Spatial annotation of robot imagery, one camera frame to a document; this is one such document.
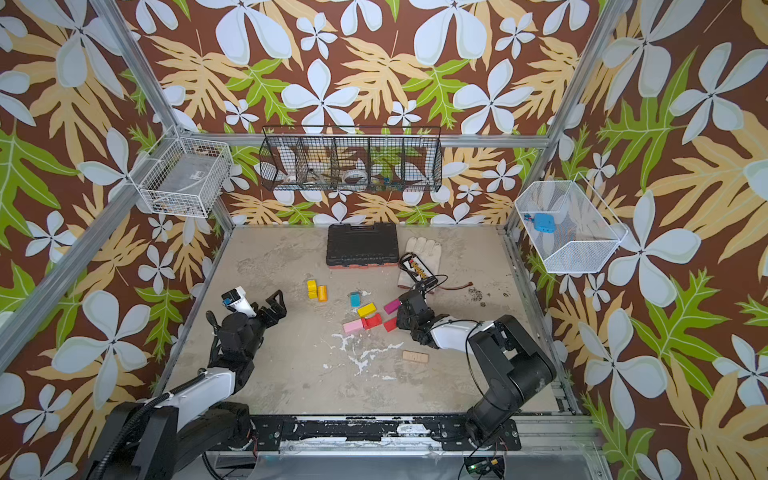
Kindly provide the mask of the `natural wood block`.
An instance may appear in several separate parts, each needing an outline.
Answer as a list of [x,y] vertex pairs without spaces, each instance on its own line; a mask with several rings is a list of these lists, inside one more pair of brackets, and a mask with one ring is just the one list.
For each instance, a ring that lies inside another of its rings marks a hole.
[[427,364],[429,362],[429,355],[426,353],[420,353],[420,352],[413,352],[404,350],[402,352],[402,358],[405,361],[414,362],[414,363],[420,363],[420,364]]

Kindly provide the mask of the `red arch block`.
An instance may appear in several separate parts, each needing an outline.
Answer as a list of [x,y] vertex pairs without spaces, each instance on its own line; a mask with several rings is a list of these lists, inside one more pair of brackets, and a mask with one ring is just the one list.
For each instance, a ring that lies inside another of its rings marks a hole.
[[374,315],[362,318],[362,324],[365,330],[373,329],[383,323],[381,315],[379,313],[375,313]]

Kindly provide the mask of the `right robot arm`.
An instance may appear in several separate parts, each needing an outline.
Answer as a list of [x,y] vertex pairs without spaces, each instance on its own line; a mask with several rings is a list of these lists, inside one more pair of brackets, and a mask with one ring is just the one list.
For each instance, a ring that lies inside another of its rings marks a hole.
[[513,414],[556,377],[549,356],[512,315],[492,322],[437,315],[426,294],[412,289],[398,300],[396,326],[418,344],[464,354],[469,367],[477,365],[487,387],[466,412],[463,438],[483,448],[510,432]]

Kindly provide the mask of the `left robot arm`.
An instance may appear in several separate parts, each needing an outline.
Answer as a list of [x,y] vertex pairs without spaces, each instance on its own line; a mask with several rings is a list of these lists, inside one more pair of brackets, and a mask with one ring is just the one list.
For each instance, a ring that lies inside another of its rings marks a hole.
[[126,402],[109,414],[87,460],[85,479],[170,479],[219,445],[248,440],[248,406],[231,401],[248,383],[267,329],[286,317],[277,290],[263,305],[241,287],[222,296],[228,313],[207,312],[213,340],[206,367],[191,380],[144,402]]

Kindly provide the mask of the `magenta block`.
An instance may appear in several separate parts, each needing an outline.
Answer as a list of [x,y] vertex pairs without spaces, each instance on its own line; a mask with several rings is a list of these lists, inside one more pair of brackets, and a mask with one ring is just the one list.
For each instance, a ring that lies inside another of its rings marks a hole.
[[399,299],[393,300],[390,303],[386,304],[384,306],[384,310],[388,315],[391,315],[395,313],[399,307],[401,306],[401,301]]

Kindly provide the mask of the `red rectangular block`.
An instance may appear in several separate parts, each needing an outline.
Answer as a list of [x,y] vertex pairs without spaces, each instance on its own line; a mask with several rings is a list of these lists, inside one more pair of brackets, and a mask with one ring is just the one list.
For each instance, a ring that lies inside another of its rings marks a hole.
[[398,328],[397,319],[396,318],[392,318],[392,319],[388,320],[387,322],[385,322],[383,324],[383,326],[384,326],[384,328],[385,328],[385,330],[387,332],[392,332],[393,330]]

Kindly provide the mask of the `yellow arch block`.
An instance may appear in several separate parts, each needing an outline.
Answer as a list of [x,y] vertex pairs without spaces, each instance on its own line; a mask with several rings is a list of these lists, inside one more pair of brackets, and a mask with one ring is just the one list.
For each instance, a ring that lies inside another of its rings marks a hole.
[[315,280],[308,280],[306,282],[307,284],[307,295],[309,299],[317,299],[318,298],[318,287],[317,282]]

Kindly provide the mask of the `yellow rectangular block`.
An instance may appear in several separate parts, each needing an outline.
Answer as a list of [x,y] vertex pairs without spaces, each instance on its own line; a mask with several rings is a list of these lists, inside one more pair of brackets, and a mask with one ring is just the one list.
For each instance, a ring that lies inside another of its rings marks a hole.
[[361,318],[367,318],[374,315],[376,311],[376,306],[373,303],[368,303],[357,310],[357,315]]

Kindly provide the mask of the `pink block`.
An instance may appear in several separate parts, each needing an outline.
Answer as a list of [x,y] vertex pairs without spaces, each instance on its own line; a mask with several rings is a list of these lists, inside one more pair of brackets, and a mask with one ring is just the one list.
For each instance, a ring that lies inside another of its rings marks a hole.
[[362,319],[356,319],[343,324],[343,331],[345,334],[352,334],[364,329],[365,326]]

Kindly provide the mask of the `black battery holder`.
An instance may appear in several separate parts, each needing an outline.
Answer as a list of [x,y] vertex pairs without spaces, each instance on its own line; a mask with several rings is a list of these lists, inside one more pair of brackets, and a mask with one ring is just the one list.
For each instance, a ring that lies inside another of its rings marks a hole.
[[400,268],[398,286],[400,288],[412,289],[421,285],[424,289],[431,290],[437,287],[437,274],[427,276],[413,260],[407,261],[407,259],[408,257],[404,254],[398,262]]

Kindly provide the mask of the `beige work glove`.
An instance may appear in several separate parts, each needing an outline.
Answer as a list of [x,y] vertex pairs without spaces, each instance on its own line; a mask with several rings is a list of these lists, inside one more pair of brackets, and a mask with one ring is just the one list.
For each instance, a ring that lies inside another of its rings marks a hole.
[[427,275],[439,273],[442,246],[439,242],[426,237],[411,237],[406,242],[407,261],[413,260]]

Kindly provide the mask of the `black tool case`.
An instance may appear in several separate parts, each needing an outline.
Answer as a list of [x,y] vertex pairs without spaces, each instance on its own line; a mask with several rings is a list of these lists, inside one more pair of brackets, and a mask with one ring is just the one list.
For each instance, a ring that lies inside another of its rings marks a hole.
[[396,265],[399,258],[395,224],[379,222],[328,227],[326,264],[329,267]]

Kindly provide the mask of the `blue object in basket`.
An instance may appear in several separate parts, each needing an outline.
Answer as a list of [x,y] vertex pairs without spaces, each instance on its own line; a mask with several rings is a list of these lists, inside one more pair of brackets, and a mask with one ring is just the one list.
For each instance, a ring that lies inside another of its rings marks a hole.
[[540,233],[553,234],[557,225],[554,217],[547,213],[537,213],[532,217],[534,230]]

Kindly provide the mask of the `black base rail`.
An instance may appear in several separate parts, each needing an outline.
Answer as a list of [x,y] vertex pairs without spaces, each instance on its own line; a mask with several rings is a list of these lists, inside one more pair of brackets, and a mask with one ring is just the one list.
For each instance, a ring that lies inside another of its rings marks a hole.
[[290,442],[324,441],[354,444],[374,444],[395,447],[409,441],[442,451],[469,451],[476,446],[503,447],[510,451],[522,449],[515,422],[506,420],[491,429],[488,440],[480,438],[479,429],[469,424],[462,413],[424,415],[346,415],[296,416],[253,415],[252,436],[259,452],[288,449]]

